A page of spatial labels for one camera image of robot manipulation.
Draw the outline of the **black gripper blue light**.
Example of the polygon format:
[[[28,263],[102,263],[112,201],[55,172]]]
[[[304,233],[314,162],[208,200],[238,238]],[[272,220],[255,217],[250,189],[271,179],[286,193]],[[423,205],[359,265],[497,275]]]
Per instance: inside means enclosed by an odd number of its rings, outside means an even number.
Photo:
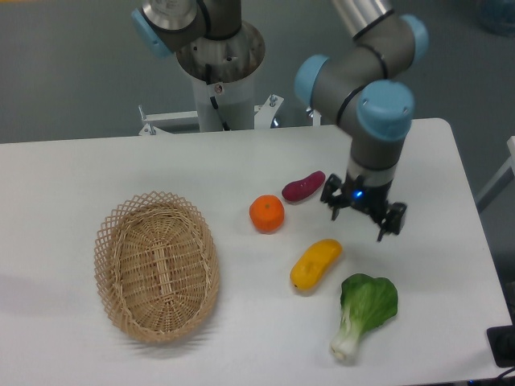
[[[391,185],[392,182],[377,187],[366,186],[360,176],[354,179],[350,174],[346,174],[343,182],[339,176],[331,174],[323,185],[320,201],[332,211],[332,221],[346,207],[365,213],[380,224],[377,242],[381,242],[385,235],[398,236],[406,221],[407,205],[388,202]]]

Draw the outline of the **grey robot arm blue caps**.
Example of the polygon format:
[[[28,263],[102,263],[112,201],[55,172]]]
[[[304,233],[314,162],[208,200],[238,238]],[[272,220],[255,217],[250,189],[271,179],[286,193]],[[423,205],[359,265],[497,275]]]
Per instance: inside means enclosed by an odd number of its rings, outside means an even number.
[[[410,130],[411,91],[395,78],[429,45],[422,21],[397,15],[387,1],[336,1],[354,48],[341,61],[308,58],[295,76],[295,95],[351,139],[346,175],[331,175],[321,200],[334,213],[350,207],[371,218],[380,235],[398,234],[406,205],[389,189]],[[255,127],[253,76],[262,65],[261,33],[241,16],[239,1],[145,1],[131,14],[157,56],[174,55],[196,86],[200,129]]]

